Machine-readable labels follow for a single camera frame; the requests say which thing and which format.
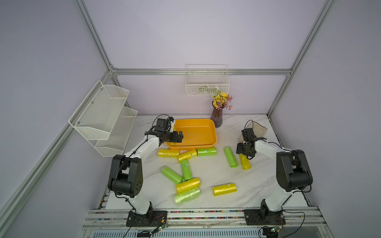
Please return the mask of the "orange plastic storage box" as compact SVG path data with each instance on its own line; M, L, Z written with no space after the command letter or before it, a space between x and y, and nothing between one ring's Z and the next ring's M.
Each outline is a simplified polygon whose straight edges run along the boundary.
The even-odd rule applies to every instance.
M181 131L184 138L181 143L167 142L166 145L169 149L205 149L217 144L215 124L210 119L176 120L174 131Z

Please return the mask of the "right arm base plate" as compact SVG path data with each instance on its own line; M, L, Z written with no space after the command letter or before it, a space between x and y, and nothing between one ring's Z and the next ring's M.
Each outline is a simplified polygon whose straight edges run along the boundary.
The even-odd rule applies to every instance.
M275 226L286 224L282 211L272 212L263 209L245 209L244 218L248 226Z

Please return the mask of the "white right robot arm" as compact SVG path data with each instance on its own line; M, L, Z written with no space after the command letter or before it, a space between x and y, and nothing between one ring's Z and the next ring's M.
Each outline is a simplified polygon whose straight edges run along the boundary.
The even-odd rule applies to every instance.
M271 195L261 202L263 215L280 213L282 207L297 192L304 192L313 184L313 176L306 155L302 150L286 149L275 142L257 137L252 128L242 130L243 142L237 144L236 153L253 159L257 153L266 155L276 162L278 185Z

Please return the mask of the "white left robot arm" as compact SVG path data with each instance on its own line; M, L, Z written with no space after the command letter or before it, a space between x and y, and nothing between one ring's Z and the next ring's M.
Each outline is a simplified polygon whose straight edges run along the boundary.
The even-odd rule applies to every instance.
M141 193L143 187L143 161L162 143L181 143L183 138L181 131L146 132L142 142L134 147L132 151L113 157L108 189L114 193L116 198L127 202L136 214L146 215L150 210L151 203Z

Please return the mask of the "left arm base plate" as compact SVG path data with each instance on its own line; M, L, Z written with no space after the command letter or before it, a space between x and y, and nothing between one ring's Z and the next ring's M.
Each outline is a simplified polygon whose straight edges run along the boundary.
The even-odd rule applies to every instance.
M158 227L167 220L168 211L152 210L145 215L136 214L133 211L129 212L126 226L127 227Z

